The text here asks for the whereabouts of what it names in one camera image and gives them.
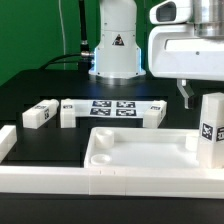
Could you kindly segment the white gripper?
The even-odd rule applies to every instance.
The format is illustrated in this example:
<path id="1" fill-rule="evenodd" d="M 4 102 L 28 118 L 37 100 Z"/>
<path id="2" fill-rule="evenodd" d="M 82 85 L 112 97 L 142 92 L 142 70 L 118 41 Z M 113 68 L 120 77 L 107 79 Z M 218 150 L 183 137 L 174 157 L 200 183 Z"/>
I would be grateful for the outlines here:
<path id="1" fill-rule="evenodd" d="M 157 26 L 149 35 L 148 65 L 155 77 L 177 78 L 184 107 L 193 109 L 186 79 L 224 81 L 224 39 L 199 38 L 192 24 Z"/>

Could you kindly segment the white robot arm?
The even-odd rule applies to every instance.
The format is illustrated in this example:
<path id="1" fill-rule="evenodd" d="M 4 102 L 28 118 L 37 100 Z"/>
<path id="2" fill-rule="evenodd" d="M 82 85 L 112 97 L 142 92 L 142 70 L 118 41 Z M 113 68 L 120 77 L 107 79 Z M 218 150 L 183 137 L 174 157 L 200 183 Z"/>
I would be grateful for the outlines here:
<path id="1" fill-rule="evenodd" d="M 100 0 L 100 43 L 90 77 L 108 84 L 146 74 L 136 44 L 134 0 Z M 224 0 L 164 0 L 152 7 L 148 66 L 155 77 L 175 78 L 182 95 L 190 80 L 224 81 Z"/>

